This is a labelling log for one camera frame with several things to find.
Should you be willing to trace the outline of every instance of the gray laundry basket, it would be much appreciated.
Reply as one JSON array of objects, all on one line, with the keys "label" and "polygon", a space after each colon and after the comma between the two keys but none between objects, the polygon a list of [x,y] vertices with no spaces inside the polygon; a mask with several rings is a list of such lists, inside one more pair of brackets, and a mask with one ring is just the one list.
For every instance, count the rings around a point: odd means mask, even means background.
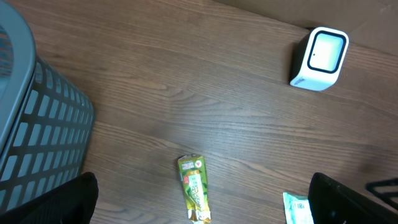
[{"label": "gray laundry basket", "polygon": [[80,173],[93,105],[35,54],[30,29],[0,1],[0,214]]}]

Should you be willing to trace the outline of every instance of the juice packet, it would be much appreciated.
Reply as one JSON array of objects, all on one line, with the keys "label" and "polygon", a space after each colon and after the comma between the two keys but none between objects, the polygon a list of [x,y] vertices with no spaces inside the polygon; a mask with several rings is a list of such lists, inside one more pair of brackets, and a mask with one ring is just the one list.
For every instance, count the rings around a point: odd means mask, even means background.
[{"label": "juice packet", "polygon": [[210,223],[205,159],[196,154],[182,156],[178,169],[189,220],[194,224]]}]

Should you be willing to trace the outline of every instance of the black object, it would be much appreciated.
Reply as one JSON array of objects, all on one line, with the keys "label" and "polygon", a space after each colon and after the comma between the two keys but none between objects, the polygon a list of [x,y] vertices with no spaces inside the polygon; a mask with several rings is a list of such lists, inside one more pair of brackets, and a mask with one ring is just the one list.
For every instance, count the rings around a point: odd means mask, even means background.
[{"label": "black object", "polygon": [[397,186],[397,185],[398,185],[398,178],[391,180],[383,180],[383,181],[371,182],[366,184],[366,190],[368,190],[374,196],[381,199],[383,202],[386,202],[394,209],[398,210],[398,204],[391,200],[391,198],[393,197],[398,197],[398,192],[380,193],[375,189],[376,187],[388,187],[388,186]]},{"label": "black object", "polygon": [[89,224],[98,198],[93,173],[81,176],[0,216],[7,224]]},{"label": "black object", "polygon": [[309,39],[310,35],[306,35],[296,46],[294,46],[292,63],[290,66],[289,82],[291,82],[300,72],[301,65],[304,60],[304,52],[307,48],[307,43]]},{"label": "black object", "polygon": [[397,214],[325,174],[313,175],[308,200],[314,224],[398,223]]}]

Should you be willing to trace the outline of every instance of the snack wrapper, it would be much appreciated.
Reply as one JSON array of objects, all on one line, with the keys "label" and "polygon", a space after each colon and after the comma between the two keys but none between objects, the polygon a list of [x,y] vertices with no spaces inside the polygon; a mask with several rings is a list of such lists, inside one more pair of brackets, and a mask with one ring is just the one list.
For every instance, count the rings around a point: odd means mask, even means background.
[{"label": "snack wrapper", "polygon": [[182,156],[178,169],[189,220],[194,224],[210,223],[205,159],[196,154]]},{"label": "snack wrapper", "polygon": [[283,193],[286,224],[313,224],[310,203],[306,196]]}]

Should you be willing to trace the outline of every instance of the wooden floor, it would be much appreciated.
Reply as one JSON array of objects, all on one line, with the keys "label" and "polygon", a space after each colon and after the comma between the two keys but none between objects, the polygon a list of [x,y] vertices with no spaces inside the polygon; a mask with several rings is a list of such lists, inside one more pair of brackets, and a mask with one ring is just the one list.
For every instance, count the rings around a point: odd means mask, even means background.
[{"label": "wooden floor", "polygon": [[93,101],[92,223],[189,223],[175,159],[203,154],[213,223],[284,223],[323,172],[398,176],[398,58],[350,44],[324,92],[288,85],[307,30],[210,0],[12,0],[37,52]]}]

